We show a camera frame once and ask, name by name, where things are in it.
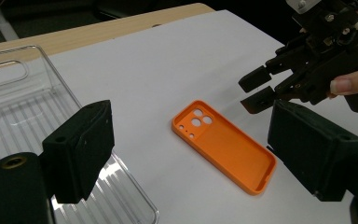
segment white surface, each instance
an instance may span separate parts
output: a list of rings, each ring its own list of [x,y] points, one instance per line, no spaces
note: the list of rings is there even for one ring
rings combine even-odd
[[[250,196],[171,130],[172,118],[200,99],[266,146],[271,109],[247,113],[238,81],[281,46],[218,11],[50,59],[82,105],[111,100],[115,152],[158,208],[160,224],[349,224],[350,193],[340,203],[319,202],[279,162],[266,191]],[[358,134],[358,114],[342,97],[305,105]]]

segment black mount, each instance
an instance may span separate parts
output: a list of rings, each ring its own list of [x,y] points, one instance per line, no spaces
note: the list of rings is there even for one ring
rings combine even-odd
[[[37,156],[0,160],[0,223],[56,223],[50,198],[87,200],[115,144],[110,101],[82,107],[42,143]]]
[[[358,224],[358,136],[307,109],[274,102],[268,132],[270,151],[321,202],[353,194],[351,221]]]

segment transparent tray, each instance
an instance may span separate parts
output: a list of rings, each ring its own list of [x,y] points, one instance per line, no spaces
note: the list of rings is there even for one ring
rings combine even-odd
[[[42,152],[42,141],[81,107],[38,46],[0,51],[0,159]],[[158,210],[112,152],[87,201],[58,204],[57,223],[158,222]]]

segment screw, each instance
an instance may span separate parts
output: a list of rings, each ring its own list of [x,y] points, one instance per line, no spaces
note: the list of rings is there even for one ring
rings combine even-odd
[[[324,43],[326,46],[331,46],[333,44],[333,37],[327,37],[325,40],[324,40]]]
[[[334,15],[333,14],[330,14],[330,15],[327,15],[325,18],[324,18],[326,21],[333,21],[334,20]]]
[[[298,9],[301,9],[307,5],[307,2],[305,0],[301,0],[298,2]]]
[[[350,28],[345,28],[344,30],[342,30],[342,34],[347,35],[350,31]]]

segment phone case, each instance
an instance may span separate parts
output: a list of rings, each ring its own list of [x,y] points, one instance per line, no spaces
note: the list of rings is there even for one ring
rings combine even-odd
[[[206,103],[186,107],[173,118],[172,129],[247,193],[266,188],[276,166],[274,155]]]

